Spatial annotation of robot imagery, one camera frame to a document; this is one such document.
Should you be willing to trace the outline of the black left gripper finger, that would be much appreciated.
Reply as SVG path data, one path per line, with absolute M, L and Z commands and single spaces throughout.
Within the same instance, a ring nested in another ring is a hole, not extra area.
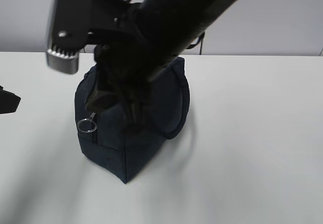
M 0 114 L 11 114 L 15 113 L 19 103 L 21 101 L 21 97 L 15 95 L 12 92 L 4 90 L 1 86 L 0 89 Z

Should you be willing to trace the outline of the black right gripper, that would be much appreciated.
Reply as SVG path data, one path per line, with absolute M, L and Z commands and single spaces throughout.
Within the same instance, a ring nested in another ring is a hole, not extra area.
M 87 74 L 85 109 L 103 113 L 122 105 L 124 132 L 142 132 L 146 102 L 135 91 L 145 91 L 208 23 L 205 2 L 124 2 L 115 18 L 116 36 L 95 49 L 98 69 L 92 67 Z

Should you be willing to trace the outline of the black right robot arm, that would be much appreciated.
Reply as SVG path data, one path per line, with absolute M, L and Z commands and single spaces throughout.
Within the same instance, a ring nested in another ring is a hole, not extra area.
M 120 103 L 127 121 L 142 126 L 152 81 L 236 1 L 127 3 L 114 19 L 117 36 L 95 49 L 97 78 L 86 109 L 100 113 Z

